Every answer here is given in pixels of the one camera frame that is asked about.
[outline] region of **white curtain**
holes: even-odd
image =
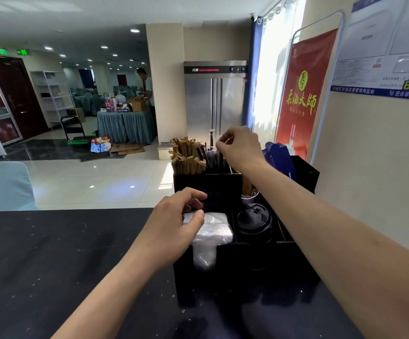
[[[290,41],[302,27],[306,0],[281,0],[262,21],[254,126],[261,146],[275,140]]]

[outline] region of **ceiling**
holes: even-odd
[[[140,67],[148,63],[144,23],[247,23],[273,0],[0,0],[0,44],[31,50],[50,46],[64,66],[94,62]],[[137,28],[140,33],[131,33]]]

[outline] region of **white shirt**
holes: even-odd
[[[151,103],[152,106],[154,106],[154,91],[152,90],[152,79],[151,77],[147,77],[146,81],[145,81],[145,85],[147,88],[147,91],[151,91],[152,96],[149,99],[149,103]]]

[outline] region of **blue curtain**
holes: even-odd
[[[251,130],[253,130],[254,124],[254,95],[256,93],[256,78],[258,76],[262,28],[262,21],[254,21],[251,23],[250,57],[248,59],[247,83],[245,85],[243,107],[243,124],[247,125]]]
[[[93,88],[94,81],[91,75],[91,70],[79,69],[79,74],[81,75],[84,88]]]

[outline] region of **black tabletop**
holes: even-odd
[[[0,339],[49,338],[151,211],[0,212]],[[322,282],[277,276],[265,285],[194,290],[193,306],[180,307],[170,266],[142,290],[117,338],[362,338]]]

